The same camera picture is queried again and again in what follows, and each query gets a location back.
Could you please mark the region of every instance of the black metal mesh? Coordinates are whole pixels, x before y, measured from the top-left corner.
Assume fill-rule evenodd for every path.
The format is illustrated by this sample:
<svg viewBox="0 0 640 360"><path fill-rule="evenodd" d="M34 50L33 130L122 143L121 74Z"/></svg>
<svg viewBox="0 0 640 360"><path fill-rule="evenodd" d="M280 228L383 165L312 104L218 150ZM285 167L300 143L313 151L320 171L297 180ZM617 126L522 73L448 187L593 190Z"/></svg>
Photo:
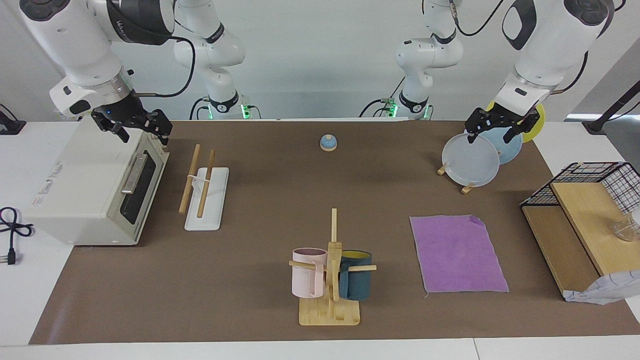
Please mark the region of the black metal mesh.
<svg viewBox="0 0 640 360"><path fill-rule="evenodd" d="M572 163L521 206L559 205L552 183L600 183L623 213L640 205L640 176L629 163Z"/></svg>

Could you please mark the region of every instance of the mug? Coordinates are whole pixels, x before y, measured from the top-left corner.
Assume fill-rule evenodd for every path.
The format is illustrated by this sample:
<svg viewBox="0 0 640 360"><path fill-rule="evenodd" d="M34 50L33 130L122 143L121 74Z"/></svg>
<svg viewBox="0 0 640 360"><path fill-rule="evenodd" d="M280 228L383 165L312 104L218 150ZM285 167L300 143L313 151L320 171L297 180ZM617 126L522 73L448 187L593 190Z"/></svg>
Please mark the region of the mug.
<svg viewBox="0 0 640 360"><path fill-rule="evenodd" d="M293 250L293 261L315 264L316 269L292 267L291 292L297 297L314 299L324 295L324 267L326 250L301 247Z"/></svg>
<svg viewBox="0 0 640 360"><path fill-rule="evenodd" d="M345 250L340 261L340 297L347 300L365 300L371 292L371 272L349 272L350 266L371 265L371 253Z"/></svg>

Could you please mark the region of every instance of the gray floor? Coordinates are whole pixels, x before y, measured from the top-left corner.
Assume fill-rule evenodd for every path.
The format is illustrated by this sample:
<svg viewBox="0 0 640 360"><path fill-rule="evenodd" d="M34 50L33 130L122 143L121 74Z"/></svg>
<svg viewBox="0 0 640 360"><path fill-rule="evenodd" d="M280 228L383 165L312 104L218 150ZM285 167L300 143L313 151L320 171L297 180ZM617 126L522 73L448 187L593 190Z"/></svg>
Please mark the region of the gray floor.
<svg viewBox="0 0 640 360"><path fill-rule="evenodd" d="M640 171L640 117L625 116L605 124L604 131L618 152Z"/></svg>

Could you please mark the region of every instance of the brown tabletop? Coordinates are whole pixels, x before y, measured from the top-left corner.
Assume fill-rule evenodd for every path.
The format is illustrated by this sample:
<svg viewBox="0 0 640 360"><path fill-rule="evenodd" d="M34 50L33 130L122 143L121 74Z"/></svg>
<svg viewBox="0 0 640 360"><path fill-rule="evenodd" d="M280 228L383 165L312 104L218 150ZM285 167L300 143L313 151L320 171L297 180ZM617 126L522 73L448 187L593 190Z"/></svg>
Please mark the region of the brown tabletop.
<svg viewBox="0 0 640 360"><path fill-rule="evenodd" d="M176 122L140 243L76 247L32 344L640 334L626 302L567 303L518 207L551 178L532 143L490 184L460 194L435 174L461 122ZM319 140L331 133L334 152ZM228 167L219 231L178 214L193 147ZM201 156L200 166L205 166ZM330 240L373 253L356 327L302 327L287 261ZM425 292L409 216L478 216L510 293Z"/></svg>

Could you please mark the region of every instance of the white table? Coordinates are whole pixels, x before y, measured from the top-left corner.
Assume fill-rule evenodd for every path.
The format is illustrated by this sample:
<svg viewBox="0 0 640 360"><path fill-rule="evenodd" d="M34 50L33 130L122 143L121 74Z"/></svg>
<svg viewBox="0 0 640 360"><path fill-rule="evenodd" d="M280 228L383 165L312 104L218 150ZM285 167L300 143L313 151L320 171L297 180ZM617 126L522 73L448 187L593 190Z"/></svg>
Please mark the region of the white table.
<svg viewBox="0 0 640 360"><path fill-rule="evenodd" d="M31 202L76 126L73 122L32 122L20 135L0 137L0 206L25 208ZM589 136L579 123L547 123L535 142L554 174L574 161L623 160L606 137ZM72 248L43 232L16 242L17 251L24 255L20 264L0 265L0 359L326 360L344 354L429 360L640 357L640 336L25 346ZM1 254L7 243L8 235L0 234ZM640 318L640 299L627 301Z"/></svg>

